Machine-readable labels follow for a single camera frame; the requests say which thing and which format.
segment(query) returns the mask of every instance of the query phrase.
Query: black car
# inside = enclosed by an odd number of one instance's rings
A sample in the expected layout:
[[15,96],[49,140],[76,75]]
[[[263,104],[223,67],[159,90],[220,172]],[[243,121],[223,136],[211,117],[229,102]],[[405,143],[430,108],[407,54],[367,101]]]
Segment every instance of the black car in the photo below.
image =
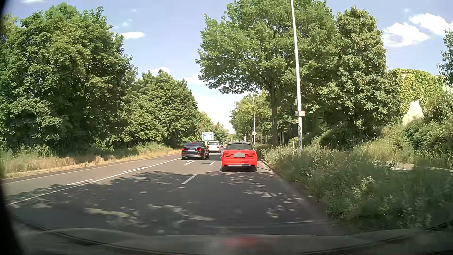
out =
[[181,150],[181,159],[187,157],[209,158],[209,150],[203,142],[187,142]]

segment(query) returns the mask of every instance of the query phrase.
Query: tree trunk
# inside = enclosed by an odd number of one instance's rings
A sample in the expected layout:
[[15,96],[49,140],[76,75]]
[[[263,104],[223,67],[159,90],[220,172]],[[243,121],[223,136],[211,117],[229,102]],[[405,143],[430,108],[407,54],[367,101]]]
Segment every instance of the tree trunk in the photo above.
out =
[[277,130],[277,95],[275,94],[275,84],[270,84],[269,89],[270,94],[270,133],[272,135],[272,145],[278,145],[279,137],[278,137],[278,130]]

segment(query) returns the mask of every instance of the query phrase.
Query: car roof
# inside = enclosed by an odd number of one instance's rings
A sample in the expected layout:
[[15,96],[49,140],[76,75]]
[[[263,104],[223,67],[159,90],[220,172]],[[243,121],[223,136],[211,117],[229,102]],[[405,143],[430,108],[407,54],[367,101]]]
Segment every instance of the car roof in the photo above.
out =
[[252,144],[251,142],[229,142],[228,144]]

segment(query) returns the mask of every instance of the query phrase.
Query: asphalt road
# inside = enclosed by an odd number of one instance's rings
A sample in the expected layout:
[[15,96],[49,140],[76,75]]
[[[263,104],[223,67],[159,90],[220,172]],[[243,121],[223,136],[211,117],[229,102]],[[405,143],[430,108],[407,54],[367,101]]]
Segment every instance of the asphalt road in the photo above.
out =
[[12,180],[11,211],[47,229],[103,228],[142,235],[337,235],[316,206],[258,162],[221,172],[221,155],[168,155]]

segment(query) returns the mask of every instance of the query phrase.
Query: car hood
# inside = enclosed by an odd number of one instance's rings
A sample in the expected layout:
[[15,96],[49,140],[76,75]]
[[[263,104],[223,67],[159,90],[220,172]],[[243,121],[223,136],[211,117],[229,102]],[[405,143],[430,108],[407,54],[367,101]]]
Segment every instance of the car hood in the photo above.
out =
[[428,230],[385,230],[352,236],[164,235],[94,228],[20,234],[28,254],[423,254],[453,250],[453,235]]

